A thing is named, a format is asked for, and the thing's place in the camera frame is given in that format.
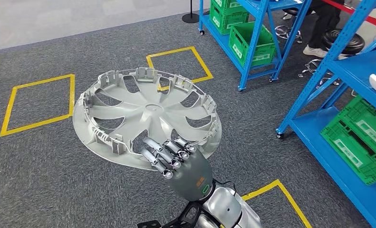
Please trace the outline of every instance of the black pole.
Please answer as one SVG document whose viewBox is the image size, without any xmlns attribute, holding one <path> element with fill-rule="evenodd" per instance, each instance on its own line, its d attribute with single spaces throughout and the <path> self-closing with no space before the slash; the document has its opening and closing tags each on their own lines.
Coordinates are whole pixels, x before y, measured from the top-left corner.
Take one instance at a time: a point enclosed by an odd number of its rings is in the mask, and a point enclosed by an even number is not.
<svg viewBox="0 0 376 228">
<path fill-rule="evenodd" d="M 191 18 L 192 18 L 192 0 L 191 0 Z"/>
<path fill-rule="evenodd" d="M 185 23 L 193 24 L 199 22 L 199 15 L 192 12 L 192 0 L 191 0 L 191 12 L 182 16 L 182 21 Z"/>
</svg>

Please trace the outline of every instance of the yellow square marking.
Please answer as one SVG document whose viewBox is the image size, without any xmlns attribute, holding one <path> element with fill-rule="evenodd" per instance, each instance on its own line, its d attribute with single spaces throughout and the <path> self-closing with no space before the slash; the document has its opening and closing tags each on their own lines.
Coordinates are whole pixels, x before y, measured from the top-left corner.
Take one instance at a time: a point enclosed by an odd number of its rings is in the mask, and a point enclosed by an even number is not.
<svg viewBox="0 0 376 228">
<path fill-rule="evenodd" d="M 16 93 L 17 93 L 18 89 L 29 87 L 29 86 L 35 86 L 35 85 L 39 85 L 39 84 L 47 83 L 47 82 L 53 82 L 53 81 L 61 80 L 61 79 L 64 79 L 64 78 L 70 78 L 70 97 L 69 97 L 69 113 L 68 114 L 61 115 L 61 116 L 58 116 L 58 117 L 54 117 L 54 118 L 51 118 L 51 119 L 47 119 L 47 120 L 44 120 L 44 121 L 40 121 L 40 122 L 37 122 L 37 123 L 32 123 L 32 124 L 25 125 L 25 126 L 22 126 L 22 127 L 14 128 L 14 129 L 11 129 L 11 130 L 7 130 L 7 127 L 9 125 L 10 115 L 11 115 L 11 109 L 13 108 L 14 99 L 16 98 Z M 13 87 L 13 89 L 11 90 L 9 104 L 7 105 L 6 114 L 5 114 L 4 119 L 3 119 L 3 125 L 1 127 L 0 137 L 5 136 L 5 135 L 9 135 L 9 134 L 13 134 L 13 133 L 17 133 L 17 132 L 21 132 L 21 131 L 24 131 L 24 130 L 28 130 L 28 129 L 31 129 L 31 128 L 34 128 L 34 127 L 39 127 L 39 126 L 46 125 L 46 124 L 49 124 L 49 123 L 53 123 L 53 122 L 56 122 L 56 121 L 59 121 L 59 120 L 64 120 L 66 118 L 71 117 L 73 115 L 74 89 L 75 89 L 75 76 L 74 75 L 63 75 L 63 76 L 53 77 L 53 78 L 49 78 L 49 79 L 45 79 L 45 80 L 41 80 L 41 81 L 37 81 L 37 82 L 27 83 L 27 84 L 23 84 L 23 85 L 17 85 L 15 87 Z"/>
<path fill-rule="evenodd" d="M 180 48 L 180 49 L 175 49 L 175 50 L 171 50 L 171 51 L 165 51 L 165 52 L 160 52 L 160 53 L 157 53 L 157 54 L 148 55 L 148 56 L 146 56 L 147 63 L 149 64 L 150 68 L 154 68 L 151 58 L 157 57 L 157 56 L 164 56 L 164 55 L 168 55 L 168 54 L 172 54 L 172 53 L 176 53 L 176 52 L 181 52 L 181 51 L 187 51 L 187 50 L 191 50 L 193 52 L 196 59 L 199 61 L 200 65 L 202 66 L 203 70 L 206 73 L 206 76 L 193 79 L 192 82 L 196 83 L 196 82 L 201 82 L 201 81 L 212 79 L 213 75 L 210 73 L 210 70 L 207 68 L 206 64 L 203 62 L 203 59 L 200 57 L 199 53 L 196 51 L 194 46 L 184 47 L 184 48 Z M 159 90 L 161 90 L 161 91 L 167 90 L 167 89 L 168 89 L 168 86 L 159 88 Z"/>
<path fill-rule="evenodd" d="M 262 193 L 265 193 L 265 192 L 273 189 L 276 186 L 278 186 L 281 189 L 281 191 L 284 193 L 284 195 L 286 195 L 286 198 L 289 200 L 290 204 L 292 205 L 294 210 L 297 212 L 298 216 L 300 217 L 301 221 L 304 223 L 305 227 L 306 228 L 312 228 L 311 224 L 308 222 L 307 218 L 304 216 L 304 213 L 302 213 L 301 209 L 299 208 L 297 203 L 294 201 L 294 199 L 290 195 L 289 191 L 287 191 L 286 187 L 284 187 L 284 185 L 280 182 L 279 179 L 275 180 L 274 182 L 266 185 L 265 187 L 263 187 L 263 188 L 261 188 L 257 191 L 253 191 L 253 192 L 251 192 L 247 195 L 242 196 L 242 199 L 245 200 L 245 201 L 250 200 L 250 199 L 254 198 L 255 196 L 258 196 Z"/>
</svg>

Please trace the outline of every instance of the red rope barrier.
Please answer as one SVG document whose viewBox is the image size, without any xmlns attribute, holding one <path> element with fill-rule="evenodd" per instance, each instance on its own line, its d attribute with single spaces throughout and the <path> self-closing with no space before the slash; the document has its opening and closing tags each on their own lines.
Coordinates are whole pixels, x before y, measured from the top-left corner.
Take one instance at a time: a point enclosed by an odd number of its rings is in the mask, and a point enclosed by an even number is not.
<svg viewBox="0 0 376 228">
<path fill-rule="evenodd" d="M 348 7 L 348 6 L 345 6 L 345 5 L 341 5 L 337 2 L 334 2 L 332 0 L 323 0 L 324 2 L 326 2 L 327 4 L 329 5 L 332 5 L 338 9 L 340 9 L 341 11 L 344 11 L 346 13 L 349 13 L 349 14 L 353 14 L 354 13 L 354 9 L 351 8 L 351 7 Z M 368 16 L 366 21 L 370 22 L 371 24 L 375 25 L 376 26 L 376 18 L 373 18 L 373 17 L 370 17 Z"/>
</svg>

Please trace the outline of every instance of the stanchion base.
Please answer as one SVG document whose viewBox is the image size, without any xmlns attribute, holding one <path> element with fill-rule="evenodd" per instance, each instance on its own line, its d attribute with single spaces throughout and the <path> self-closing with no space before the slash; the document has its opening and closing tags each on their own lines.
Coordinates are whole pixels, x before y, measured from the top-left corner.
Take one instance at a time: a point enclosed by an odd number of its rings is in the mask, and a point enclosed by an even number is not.
<svg viewBox="0 0 376 228">
<path fill-rule="evenodd" d="M 189 24 L 194 24 L 199 22 L 199 15 L 196 13 L 193 14 L 185 14 L 182 16 L 182 21 Z"/>
</svg>

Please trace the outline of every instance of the pant leg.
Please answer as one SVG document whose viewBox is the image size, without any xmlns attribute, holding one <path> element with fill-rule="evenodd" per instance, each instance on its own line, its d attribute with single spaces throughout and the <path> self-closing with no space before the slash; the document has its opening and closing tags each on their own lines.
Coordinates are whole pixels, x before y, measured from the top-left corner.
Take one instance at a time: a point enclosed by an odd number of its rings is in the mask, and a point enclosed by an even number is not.
<svg viewBox="0 0 376 228">
<path fill-rule="evenodd" d="M 321 0 L 313 0 L 310 8 L 317 13 L 318 19 L 312 30 L 308 46 L 310 48 L 323 48 L 322 35 L 330 28 L 330 26 L 335 24 L 335 21 L 337 20 L 337 12 L 335 7 Z"/>
<path fill-rule="evenodd" d="M 345 0 L 333 0 L 333 1 L 341 5 L 345 4 Z M 329 25 L 330 29 L 335 29 L 337 24 L 340 22 L 340 13 L 342 12 L 342 10 L 335 7 L 335 11 L 336 11 L 336 17 L 335 17 L 335 20 L 332 20 L 332 23 Z"/>
</svg>

